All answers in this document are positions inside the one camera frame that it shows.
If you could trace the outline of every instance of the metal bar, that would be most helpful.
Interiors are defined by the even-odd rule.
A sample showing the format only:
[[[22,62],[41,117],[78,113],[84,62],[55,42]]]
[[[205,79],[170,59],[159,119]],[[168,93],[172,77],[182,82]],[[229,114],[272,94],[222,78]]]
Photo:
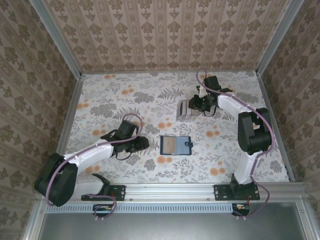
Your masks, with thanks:
[[[284,11],[282,18],[258,63],[256,68],[257,73],[261,75],[264,73],[303,2],[304,0],[292,0],[289,2],[288,7]]]
[[[70,132],[72,129],[72,125],[74,123],[74,118],[76,115],[77,106],[78,106],[78,102],[79,102],[79,98],[81,95],[83,84],[84,84],[84,81],[82,79],[80,79],[79,81],[77,81],[75,83],[75,86],[74,86],[70,105],[69,105],[68,111],[65,116],[61,135],[60,135],[59,142],[58,142],[58,145],[57,145],[56,151],[55,151],[56,153],[58,153],[60,155],[65,154],[66,149],[67,149],[67,145],[68,145],[68,141],[69,141],[69,137],[70,137]]]
[[[72,51],[69,49],[65,39],[63,38],[63,34],[58,30],[55,21],[50,14],[50,11],[46,7],[46,4],[42,0],[30,0],[30,2],[34,7],[36,13],[39,15],[41,21],[43,22],[46,30],[49,32],[55,45],[59,49],[59,52],[63,56],[66,64],[69,66],[75,79],[77,81],[80,80],[81,68],[75,60]]]
[[[186,184],[126,184],[124,203],[245,203],[246,201],[215,201],[214,185],[225,183],[186,183]],[[270,192],[271,203],[298,202],[306,199],[307,194],[302,182],[265,182],[262,183]],[[267,193],[258,188],[259,201],[263,203]],[[79,203],[77,199],[71,199],[68,203]]]
[[[271,119],[273,132],[274,132],[276,141],[278,143],[278,147],[279,147],[283,162],[286,166],[286,170],[288,172],[290,181],[294,182],[296,180],[295,176],[294,176],[294,172],[292,171],[291,164],[290,164],[290,161],[289,161],[286,149],[285,149],[285,145],[284,145],[284,142],[282,141],[282,138],[281,138],[281,134],[280,134],[280,131],[278,128],[276,117],[275,117],[274,111],[272,109],[263,78],[262,78],[261,74],[259,74],[259,73],[258,73],[258,83],[260,85],[260,89],[261,89],[262,96],[263,96],[263,99],[265,102],[265,106],[269,110],[269,113],[270,113],[270,119]]]
[[[168,70],[132,70],[132,71],[91,71],[82,72],[83,75],[95,75],[95,74],[151,74],[151,73],[196,73],[197,69],[168,69]],[[209,73],[220,73],[220,72],[254,72],[255,69],[206,69]]]
[[[314,213],[308,202],[300,200],[296,203],[298,214],[307,240],[318,240],[319,227],[314,217]]]
[[[44,200],[36,201],[25,228],[23,240],[37,240],[45,217],[47,204]]]
[[[93,213],[95,203],[67,203],[61,207],[48,206],[47,214]],[[194,214],[194,213],[232,213],[231,203],[133,203],[119,202],[115,214]]]

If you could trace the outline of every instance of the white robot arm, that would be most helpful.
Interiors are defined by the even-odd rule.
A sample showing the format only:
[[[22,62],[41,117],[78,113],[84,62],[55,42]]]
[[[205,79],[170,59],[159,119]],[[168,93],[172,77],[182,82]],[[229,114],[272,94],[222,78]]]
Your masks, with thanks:
[[[221,88],[216,76],[204,79],[204,86],[217,92],[232,92],[229,88]],[[238,125],[237,138],[242,150],[237,169],[232,175],[228,189],[221,195],[233,195],[235,199],[248,199],[248,195],[256,192],[257,186],[252,181],[252,169],[256,157],[266,151],[272,143],[270,131],[266,124],[250,109],[230,96],[213,93],[203,86],[197,87],[199,95],[189,101],[189,108],[200,112],[210,112],[211,107],[221,108],[230,113]],[[269,111],[266,108],[254,108],[270,124]]]
[[[219,108],[230,113],[235,120],[238,122],[239,114],[246,112],[250,113],[247,108],[242,106],[237,101],[233,100],[231,97],[219,95],[217,100],[217,105]],[[251,169],[253,167],[256,156],[262,151],[258,151],[249,155],[247,152],[242,151],[240,161],[237,169],[234,172],[234,177],[239,184],[249,184],[252,182],[251,180]]]
[[[115,199],[123,198],[121,192],[125,186],[110,185],[106,178],[96,173],[85,177],[78,175],[101,160],[114,155],[118,159],[118,153],[122,151],[131,155],[131,153],[147,149],[149,142],[146,137],[137,136],[135,139],[129,140],[134,131],[138,132],[138,128],[134,123],[123,120],[118,130],[109,132],[94,144],[80,151],[63,156],[57,153],[52,154],[35,181],[35,190],[45,196],[47,189],[49,189],[49,200],[57,207],[64,205],[71,198],[87,200],[87,195],[109,196],[112,193],[115,194]],[[70,160],[63,166],[60,173],[54,176],[58,167],[68,159]]]

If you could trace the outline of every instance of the metal grate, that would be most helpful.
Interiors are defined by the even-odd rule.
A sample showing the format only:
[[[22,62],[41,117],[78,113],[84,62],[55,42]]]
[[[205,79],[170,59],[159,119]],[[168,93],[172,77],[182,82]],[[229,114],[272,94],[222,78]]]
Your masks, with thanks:
[[[46,214],[61,214],[61,213],[92,213],[92,203],[70,203],[61,207],[48,206]],[[152,203],[118,203],[114,213],[119,214],[133,214],[133,213],[146,213],[146,214],[183,214],[183,213],[232,213],[231,203],[206,203],[206,204],[177,204],[177,203],[164,203],[164,204],[152,204]]]

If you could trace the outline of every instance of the floral tablecloth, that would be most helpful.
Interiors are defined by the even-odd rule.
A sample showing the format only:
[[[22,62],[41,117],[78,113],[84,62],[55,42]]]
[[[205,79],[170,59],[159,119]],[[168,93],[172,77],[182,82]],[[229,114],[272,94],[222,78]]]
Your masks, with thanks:
[[[208,74],[216,75],[222,88],[232,89],[251,106],[265,106],[254,72]],[[83,75],[67,152],[78,151],[117,129],[126,113],[142,117],[141,135],[148,138],[150,147],[125,161],[115,157],[102,160],[82,175],[99,173],[121,184],[229,182],[241,152],[235,119],[218,108],[213,117],[200,115],[192,122],[176,121],[179,101],[197,94],[195,76],[194,72]],[[161,135],[191,136],[192,155],[161,156]],[[254,172],[257,181],[289,181],[277,146],[260,159]]]

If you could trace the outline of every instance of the floral wallpaper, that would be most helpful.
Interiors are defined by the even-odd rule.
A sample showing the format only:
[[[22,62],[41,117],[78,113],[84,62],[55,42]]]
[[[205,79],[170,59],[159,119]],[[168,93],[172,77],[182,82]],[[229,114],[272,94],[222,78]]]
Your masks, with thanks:
[[[222,87],[257,108],[265,102],[254,72],[210,72]],[[118,129],[126,113],[143,119],[142,135],[150,147],[128,160],[102,160],[82,174],[99,173],[112,183],[229,182],[241,154],[238,125],[218,108],[213,117],[200,115],[191,122],[176,121],[177,105],[197,94],[194,72],[83,75],[84,84],[67,152],[76,152]],[[138,124],[138,119],[131,118]],[[191,136],[192,155],[160,155],[160,136]],[[263,156],[254,176],[259,182],[287,182],[280,151]]]
[[[290,0],[44,0],[86,73],[255,69]]]
[[[0,1],[0,239],[23,236],[75,79],[27,0]]]
[[[305,0],[263,73],[298,181],[320,223],[320,2]]]

